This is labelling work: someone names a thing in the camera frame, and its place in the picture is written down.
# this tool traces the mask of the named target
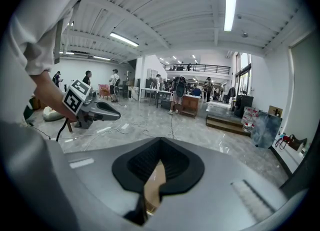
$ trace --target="marble floor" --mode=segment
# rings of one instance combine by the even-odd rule
[[[88,130],[74,128],[75,123],[72,123],[73,132],[70,133],[66,127],[59,139],[65,153],[116,147],[149,137],[168,137],[233,156],[278,187],[288,179],[271,150],[255,147],[247,136],[206,126],[205,118],[212,108],[216,108],[217,113],[227,111],[225,108],[200,103],[197,117],[191,118],[175,113],[169,115],[166,109],[160,105],[159,108],[149,105],[148,101],[139,103],[122,99],[120,104],[123,106],[110,104],[121,113],[121,118],[117,121],[95,121]],[[65,120],[45,122],[40,110],[26,121],[32,122],[35,128],[51,138],[56,138]]]

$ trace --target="wooden step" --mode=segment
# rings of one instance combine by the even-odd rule
[[[222,131],[226,131],[226,132],[235,133],[235,134],[239,134],[239,135],[250,137],[250,133],[249,132],[245,132],[242,129],[242,127],[240,128],[238,126],[226,124],[226,123],[223,123],[223,122],[207,119],[206,120],[206,126],[209,126],[209,127],[212,127],[212,128],[218,129],[218,130],[222,130]]]
[[[236,127],[239,127],[239,128],[243,127],[243,124],[240,121],[237,122],[237,121],[225,119],[225,118],[218,117],[218,116],[211,115],[211,114],[207,114],[206,115],[206,119],[207,120],[211,120],[211,121],[215,121],[215,122],[218,122],[218,123],[226,124],[226,125],[236,126]]]

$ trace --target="white ceiling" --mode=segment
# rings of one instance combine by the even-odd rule
[[[82,0],[68,40],[67,31],[62,35],[61,50],[67,46],[119,62],[209,49],[263,55],[301,5],[301,0],[237,0],[232,31],[224,32],[225,0]],[[139,46],[128,46],[110,32]],[[243,32],[249,36],[243,38]]]

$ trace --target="fluorescent light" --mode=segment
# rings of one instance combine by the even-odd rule
[[[98,56],[93,56],[95,59],[99,59],[99,60],[104,60],[104,61],[110,61],[110,58],[105,58],[105,57],[98,57]]]
[[[120,36],[120,35],[118,35],[116,33],[111,33],[110,36],[114,37],[114,38],[117,38],[117,39],[119,39],[121,41],[124,41],[124,42],[126,42],[126,43],[128,43],[130,45],[133,45],[134,47],[139,46],[139,44],[135,43],[134,41],[130,41],[129,39],[124,38],[124,37],[122,37],[122,36]]]
[[[234,23],[237,0],[225,0],[224,31],[231,31]]]

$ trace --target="person in white shirt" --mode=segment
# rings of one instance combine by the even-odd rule
[[[119,79],[119,75],[118,75],[118,69],[114,69],[113,71],[113,75],[111,75],[110,77],[110,94],[111,94],[111,99],[112,99],[112,103],[118,102],[117,100],[117,96],[115,95],[115,85],[116,85],[116,81]]]
[[[18,123],[33,93],[44,104],[70,120],[76,120],[74,113],[63,104],[64,95],[49,72],[54,64],[58,24],[62,24],[61,33],[68,23],[72,23],[78,1],[22,0],[12,14],[1,40],[0,71],[6,70],[1,72],[6,84],[13,87],[23,85],[23,92],[2,91],[10,95],[1,101],[0,107],[6,111],[0,113],[0,120]]]

